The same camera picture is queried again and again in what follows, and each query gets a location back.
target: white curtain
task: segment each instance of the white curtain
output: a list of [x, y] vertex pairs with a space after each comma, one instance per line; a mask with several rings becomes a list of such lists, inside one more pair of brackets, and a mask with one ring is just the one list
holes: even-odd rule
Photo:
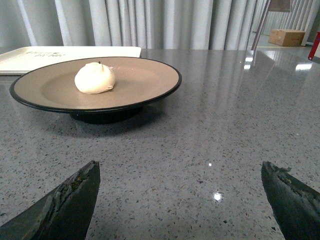
[[[266, 0], [259, 0], [252, 30], [257, 31]], [[291, 12], [269, 12], [262, 34], [270, 35], [272, 29], [293, 29], [305, 31], [302, 45], [305, 45], [319, 10], [320, 0], [292, 0]]]
[[255, 0], [1, 0], [0, 47], [245, 50]]

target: meringue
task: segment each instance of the meringue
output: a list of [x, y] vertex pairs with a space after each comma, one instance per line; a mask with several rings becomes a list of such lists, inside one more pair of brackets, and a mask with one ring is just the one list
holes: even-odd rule
[[84, 94], [99, 94], [114, 88], [116, 76], [100, 62], [87, 63], [74, 77], [75, 86]]

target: shiny floor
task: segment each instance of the shiny floor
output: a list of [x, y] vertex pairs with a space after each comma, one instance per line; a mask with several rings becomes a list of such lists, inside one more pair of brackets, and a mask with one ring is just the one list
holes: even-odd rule
[[[247, 50], [251, 50], [251, 47], [253, 45], [254, 39], [255, 39], [256, 33], [252, 32], [249, 37], [248, 41], [248, 47]], [[306, 46], [298, 46], [298, 47], [286, 47], [286, 46], [279, 46], [276, 44], [272, 44], [268, 42], [269, 36], [267, 35], [261, 35], [260, 39], [258, 41], [258, 45], [256, 50], [257, 51], [285, 51], [292, 55], [301, 57], [305, 60], [308, 60], [308, 55], [310, 53], [311, 47], [310, 45]]]

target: quartz countertop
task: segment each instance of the quartz countertop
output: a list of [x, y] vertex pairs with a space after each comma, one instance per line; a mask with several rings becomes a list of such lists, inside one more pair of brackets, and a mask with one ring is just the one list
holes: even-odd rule
[[262, 162], [320, 191], [320, 65], [280, 50], [141, 57], [172, 65], [182, 84], [113, 124], [24, 106], [9, 93], [17, 77], [0, 76], [0, 225], [94, 160], [88, 240], [284, 239]]

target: plate base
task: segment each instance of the plate base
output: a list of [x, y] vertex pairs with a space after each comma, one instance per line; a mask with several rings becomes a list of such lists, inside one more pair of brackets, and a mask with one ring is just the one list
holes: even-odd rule
[[142, 107], [107, 113], [70, 113], [71, 118], [87, 124], [113, 124], [132, 118]]

